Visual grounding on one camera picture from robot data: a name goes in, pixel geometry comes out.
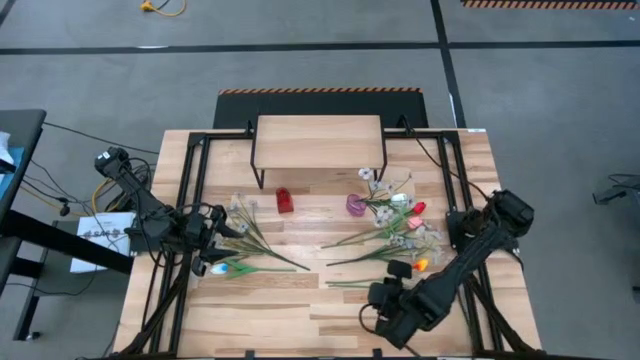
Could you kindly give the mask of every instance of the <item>wooden table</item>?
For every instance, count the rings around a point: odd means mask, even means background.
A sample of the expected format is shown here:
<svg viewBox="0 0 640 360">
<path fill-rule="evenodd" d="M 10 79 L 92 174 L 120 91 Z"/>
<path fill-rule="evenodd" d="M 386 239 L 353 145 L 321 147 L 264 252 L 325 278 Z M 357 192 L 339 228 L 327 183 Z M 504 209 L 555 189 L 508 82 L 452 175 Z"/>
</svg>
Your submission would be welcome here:
<svg viewBox="0 0 640 360">
<path fill-rule="evenodd" d="M 229 130 L 209 130 L 229 132 Z M 152 191 L 161 201 L 175 204 L 189 131 L 167 131 L 162 143 Z M 489 193 L 500 187 L 487 134 L 460 130 L 460 139 L 469 179 Z M 436 143 L 422 140 L 437 158 Z M 428 204 L 426 221 L 444 233 L 443 250 L 448 246 L 444 213 L 448 203 L 442 172 L 422 152 L 414 140 L 387 140 L 389 165 L 385 180 L 406 179 L 405 192 Z M 192 276 L 178 355 L 243 356 L 255 350 L 257 356 L 371 356 L 381 348 L 385 356 L 409 354 L 390 346 L 383 338 L 364 332 L 358 324 L 358 310 L 366 302 L 366 289 L 328 288 L 327 280 L 355 280 L 385 275 L 386 266 L 377 261 L 326 267 L 337 259 L 349 259 L 377 248 L 374 241 L 321 250 L 325 244 L 371 228 L 372 216 L 351 217 L 345 209 L 350 193 L 365 194 L 366 185 L 357 171 L 272 170 L 265 188 L 257 188 L 249 165 L 251 141 L 215 140 L 210 147 L 203 201 L 228 205 L 234 192 L 258 202 L 257 218 L 271 247 L 311 271 L 296 273 L 257 273 L 225 280 L 211 274 Z M 191 179 L 195 178 L 199 153 L 194 155 Z M 453 164 L 453 155 L 449 154 Z M 193 181 L 189 196 L 193 195 Z M 295 212 L 279 215 L 275 188 L 286 186 L 293 195 Z M 484 205 L 471 190 L 474 204 Z M 458 203 L 462 204 L 460 191 Z M 268 257 L 246 260 L 257 266 L 282 267 L 288 264 Z M 430 271 L 443 268 L 433 265 Z M 487 261 L 493 294 L 498 308 L 522 338 L 539 347 L 527 288 L 519 265 L 506 254 L 494 253 Z M 139 331 L 153 263 L 148 255 L 136 258 L 129 282 L 114 349 L 124 348 Z M 155 307 L 159 281 L 156 281 L 151 309 Z M 490 336 L 486 315 L 479 308 L 485 346 Z M 173 311 L 170 309 L 160 349 L 166 349 Z M 365 313 L 372 326 L 374 312 Z M 465 355 L 470 353 L 467 325 L 456 303 L 451 314 L 433 331 L 417 332 L 409 344 L 421 355 Z"/>
</svg>

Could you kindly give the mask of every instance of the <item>concrete floor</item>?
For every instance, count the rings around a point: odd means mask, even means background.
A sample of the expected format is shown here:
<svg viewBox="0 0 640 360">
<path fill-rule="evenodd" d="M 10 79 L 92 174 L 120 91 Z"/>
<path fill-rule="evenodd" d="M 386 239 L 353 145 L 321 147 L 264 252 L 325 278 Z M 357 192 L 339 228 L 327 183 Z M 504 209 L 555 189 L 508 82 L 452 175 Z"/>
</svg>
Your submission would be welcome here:
<svg viewBox="0 0 640 360">
<path fill-rule="evenodd" d="M 437 39 L 427 0 L 191 0 L 175 19 L 141 14 L 137 4 L 17 0 L 0 48 Z M 168 10 L 178 6 L 173 0 Z M 457 1 L 442 8 L 450 41 L 640 39 L 635 12 L 465 9 Z M 598 207 L 591 192 L 609 173 L 640 173 L 633 146 L 640 49 L 452 56 L 469 127 L 488 129 L 503 186 L 536 209 L 521 244 L 544 348 L 637 358 L 640 305 L 630 289 L 640 283 L 638 218 L 626 199 Z M 438 50 L 0 56 L 0 79 L 0 109 L 43 108 L 52 123 L 148 149 L 160 146 L 165 129 L 210 128 L 221 88 L 421 87 L 431 125 L 453 126 Z M 46 128 L 34 158 L 88 198 L 101 181 L 92 157 L 105 146 Z M 29 173 L 44 179 L 36 168 Z M 56 219 L 23 194 L 15 208 Z M 33 257 L 38 249 L 22 252 Z M 35 343 L 11 341 L 26 289 L 7 288 L 0 359 L 101 355 L 126 285 L 126 277 L 106 273 L 82 296 L 44 298 L 33 323 L 44 336 Z"/>
</svg>

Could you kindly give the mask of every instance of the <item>white paper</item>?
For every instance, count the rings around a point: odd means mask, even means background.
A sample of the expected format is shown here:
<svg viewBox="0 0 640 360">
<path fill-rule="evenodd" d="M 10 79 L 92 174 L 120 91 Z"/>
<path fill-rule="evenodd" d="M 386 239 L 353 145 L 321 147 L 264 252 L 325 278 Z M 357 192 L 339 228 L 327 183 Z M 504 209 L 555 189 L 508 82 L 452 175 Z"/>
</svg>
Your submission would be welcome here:
<svg viewBox="0 0 640 360">
<path fill-rule="evenodd" d="M 129 256 L 129 236 L 124 233 L 124 229 L 131 227 L 135 216 L 135 213 L 99 213 L 96 214 L 95 218 L 93 216 L 82 217 L 78 224 L 77 235 L 94 244 Z M 104 266 L 96 267 L 95 264 L 83 260 L 71 260 L 72 273 L 104 269 Z"/>
</svg>

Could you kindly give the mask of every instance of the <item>wooden tabletop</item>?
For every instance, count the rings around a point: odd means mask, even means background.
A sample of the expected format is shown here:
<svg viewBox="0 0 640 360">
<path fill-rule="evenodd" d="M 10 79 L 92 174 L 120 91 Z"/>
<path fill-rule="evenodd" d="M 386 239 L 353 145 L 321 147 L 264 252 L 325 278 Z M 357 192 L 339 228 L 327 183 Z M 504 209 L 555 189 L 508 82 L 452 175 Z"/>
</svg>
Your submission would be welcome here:
<svg viewBox="0 0 640 360">
<path fill-rule="evenodd" d="M 255 165 L 258 169 L 380 169 L 380 116 L 260 116 Z"/>
<path fill-rule="evenodd" d="M 229 132 L 229 130 L 208 130 Z M 161 201 L 174 205 L 189 131 L 167 131 L 162 143 L 152 191 Z M 460 130 L 460 140 L 469 179 L 485 192 L 498 189 L 500 183 L 484 132 Z M 422 140 L 437 158 L 433 140 Z M 454 256 L 448 245 L 444 214 L 448 203 L 442 172 L 422 152 L 415 140 L 388 140 L 389 165 L 385 180 L 406 179 L 405 192 L 427 203 L 426 221 L 445 235 L 442 248 L 446 258 L 432 265 L 439 271 Z M 320 249 L 322 245 L 370 229 L 372 216 L 351 217 L 345 209 L 350 193 L 365 194 L 367 189 L 356 171 L 271 170 L 264 190 L 258 189 L 249 157 L 249 140 L 214 140 L 211 144 L 203 201 L 228 205 L 234 192 L 246 194 L 258 202 L 257 220 L 271 247 L 311 269 L 296 273 L 257 273 L 234 280 L 207 273 L 191 276 L 178 356 L 243 356 L 255 350 L 257 356 L 371 356 L 381 348 L 386 356 L 408 356 L 383 338 L 366 333 L 358 324 L 358 310 L 366 302 L 366 289 L 328 288 L 327 280 L 380 278 L 386 266 L 377 261 L 326 267 L 337 259 L 349 259 L 377 248 L 374 241 Z M 453 164 L 452 152 L 449 159 Z M 194 155 L 189 196 L 199 153 Z M 279 215 L 275 188 L 286 186 L 293 195 L 295 211 Z M 477 207 L 483 199 L 472 189 Z M 460 194 L 458 204 L 462 204 Z M 257 266 L 283 267 L 283 262 L 268 257 L 246 260 Z M 501 252 L 487 261 L 496 305 L 522 338 L 533 347 L 540 342 L 527 288 L 519 265 Z M 120 319 L 114 350 L 124 348 L 139 331 L 153 263 L 148 255 L 136 258 Z M 159 281 L 156 281 L 151 309 L 155 307 Z M 485 346 L 490 336 L 486 314 L 479 308 Z M 168 347 L 173 310 L 163 327 L 160 349 Z M 374 324 L 374 312 L 365 313 L 365 323 Z M 421 355 L 468 355 L 470 339 L 467 325 L 455 303 L 451 314 L 431 332 L 417 332 L 409 344 Z"/>
</svg>

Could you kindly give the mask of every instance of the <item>orange flower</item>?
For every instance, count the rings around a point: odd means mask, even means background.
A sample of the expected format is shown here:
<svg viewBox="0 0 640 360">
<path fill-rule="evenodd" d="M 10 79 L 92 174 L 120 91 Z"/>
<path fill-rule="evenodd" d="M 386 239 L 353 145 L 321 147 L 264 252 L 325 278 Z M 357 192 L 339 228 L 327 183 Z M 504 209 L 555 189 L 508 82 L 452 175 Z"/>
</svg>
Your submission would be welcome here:
<svg viewBox="0 0 640 360">
<path fill-rule="evenodd" d="M 420 272 L 425 271 L 427 269 L 427 266 L 429 266 L 429 260 L 427 259 L 420 259 L 415 264 L 413 264 L 413 268 Z"/>
</svg>

